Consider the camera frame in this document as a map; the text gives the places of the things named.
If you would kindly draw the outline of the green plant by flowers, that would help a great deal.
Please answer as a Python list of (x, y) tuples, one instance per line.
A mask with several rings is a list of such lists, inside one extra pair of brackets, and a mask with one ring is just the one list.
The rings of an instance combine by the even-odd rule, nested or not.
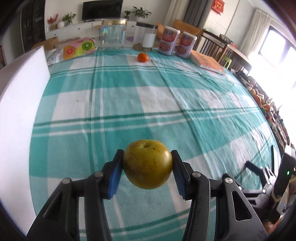
[(73, 19), (76, 16), (77, 16), (76, 14), (70, 12), (62, 17), (62, 21), (64, 21), (67, 25), (71, 25), (73, 24)]

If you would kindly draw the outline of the teal plaid tablecloth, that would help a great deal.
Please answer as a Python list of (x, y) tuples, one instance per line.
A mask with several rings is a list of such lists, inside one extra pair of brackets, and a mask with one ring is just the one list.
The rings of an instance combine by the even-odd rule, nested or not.
[(276, 141), (248, 91), (175, 55), (130, 48), (53, 64), (30, 145), (30, 186), (39, 212), (63, 178), (84, 179), (136, 140), (157, 140), (211, 179), (246, 189), (260, 179), (246, 161), (271, 166)]

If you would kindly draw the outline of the right red white can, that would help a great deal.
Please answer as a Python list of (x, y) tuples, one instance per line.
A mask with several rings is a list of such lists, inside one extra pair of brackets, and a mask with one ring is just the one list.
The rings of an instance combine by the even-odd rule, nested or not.
[(179, 45), (176, 48), (176, 55), (183, 59), (188, 59), (196, 40), (197, 36), (183, 32)]

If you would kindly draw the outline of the white cardboard box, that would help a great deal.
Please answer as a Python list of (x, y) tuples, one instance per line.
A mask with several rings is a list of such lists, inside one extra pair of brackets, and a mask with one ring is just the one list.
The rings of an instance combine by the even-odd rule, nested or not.
[(1, 70), (1, 203), (23, 234), (36, 218), (30, 189), (30, 143), (49, 79), (43, 47)]

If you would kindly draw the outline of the fruit print snack bag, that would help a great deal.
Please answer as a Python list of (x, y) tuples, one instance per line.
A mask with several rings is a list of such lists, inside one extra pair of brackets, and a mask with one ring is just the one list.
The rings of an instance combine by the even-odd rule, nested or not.
[(64, 47), (50, 50), (46, 54), (47, 65), (53, 65), (66, 60), (86, 56), (97, 50), (95, 40), (92, 38), (80, 38), (67, 43)]

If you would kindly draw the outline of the red white can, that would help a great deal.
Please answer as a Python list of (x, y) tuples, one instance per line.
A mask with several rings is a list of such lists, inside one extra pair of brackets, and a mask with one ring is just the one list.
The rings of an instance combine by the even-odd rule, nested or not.
[(176, 55), (183, 59), (188, 59), (196, 40), (197, 36), (183, 32), (179, 45), (176, 48)]
[(180, 33), (180, 30), (165, 26), (158, 52), (166, 56), (171, 56), (177, 44), (177, 40), (179, 39)]

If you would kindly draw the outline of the yellow green apple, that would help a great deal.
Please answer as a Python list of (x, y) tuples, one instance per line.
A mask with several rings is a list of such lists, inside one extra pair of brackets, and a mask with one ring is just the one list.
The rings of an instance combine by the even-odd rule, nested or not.
[(123, 154), (123, 170), (128, 180), (141, 189), (151, 190), (166, 183), (173, 169), (169, 149), (156, 140), (137, 140)]

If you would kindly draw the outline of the orange book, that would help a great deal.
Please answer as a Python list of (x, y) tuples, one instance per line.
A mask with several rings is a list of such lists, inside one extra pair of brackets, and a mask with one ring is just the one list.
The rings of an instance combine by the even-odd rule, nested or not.
[(203, 68), (221, 75), (226, 74), (224, 68), (213, 57), (201, 54), (196, 51), (191, 51), (189, 58), (199, 68)]

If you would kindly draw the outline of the green potted plant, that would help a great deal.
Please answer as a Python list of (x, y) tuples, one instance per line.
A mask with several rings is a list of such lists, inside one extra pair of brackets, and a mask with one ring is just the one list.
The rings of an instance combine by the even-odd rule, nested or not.
[(137, 22), (143, 22), (144, 19), (147, 19), (152, 14), (150, 11), (143, 9), (142, 7), (137, 8), (133, 6), (132, 8), (132, 14), (134, 14)]

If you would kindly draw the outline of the grey curtain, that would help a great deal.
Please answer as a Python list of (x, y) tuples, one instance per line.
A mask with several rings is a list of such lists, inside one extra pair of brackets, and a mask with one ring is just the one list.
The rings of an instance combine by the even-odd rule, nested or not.
[(210, 13), (212, 3), (213, 0), (190, 0), (183, 21), (202, 29)]

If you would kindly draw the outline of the wooden chair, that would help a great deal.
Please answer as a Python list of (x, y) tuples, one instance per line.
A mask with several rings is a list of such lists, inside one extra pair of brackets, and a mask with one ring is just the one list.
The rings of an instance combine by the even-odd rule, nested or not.
[(229, 44), (217, 35), (203, 29), (199, 35), (196, 51), (214, 58), (218, 63), (226, 54)]

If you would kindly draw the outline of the black glass cabinet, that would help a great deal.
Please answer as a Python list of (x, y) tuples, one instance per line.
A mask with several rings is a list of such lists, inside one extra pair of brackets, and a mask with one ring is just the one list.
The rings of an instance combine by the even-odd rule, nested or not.
[(45, 37), (45, 0), (29, 1), (21, 12), (21, 35), (24, 52)]

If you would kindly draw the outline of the black television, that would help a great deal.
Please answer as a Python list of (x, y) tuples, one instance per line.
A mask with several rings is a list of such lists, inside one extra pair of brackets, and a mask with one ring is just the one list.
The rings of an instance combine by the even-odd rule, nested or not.
[(123, 1), (88, 1), (82, 6), (82, 20), (119, 18)]

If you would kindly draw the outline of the cardboard box on floor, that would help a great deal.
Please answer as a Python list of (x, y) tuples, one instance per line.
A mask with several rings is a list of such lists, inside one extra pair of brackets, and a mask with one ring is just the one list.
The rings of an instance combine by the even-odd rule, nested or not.
[(47, 40), (44, 40), (42, 42), (39, 42), (37, 44), (34, 44), (32, 49), (35, 49), (37, 47), (43, 46), (45, 50), (52, 50), (55, 48), (55, 45), (58, 43), (58, 37), (53, 37)]

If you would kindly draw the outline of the black lid clear jar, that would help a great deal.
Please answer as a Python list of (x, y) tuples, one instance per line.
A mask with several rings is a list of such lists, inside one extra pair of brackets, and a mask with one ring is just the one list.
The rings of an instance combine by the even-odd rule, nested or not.
[(140, 52), (151, 51), (154, 46), (157, 31), (157, 25), (137, 22), (133, 37), (132, 49)]

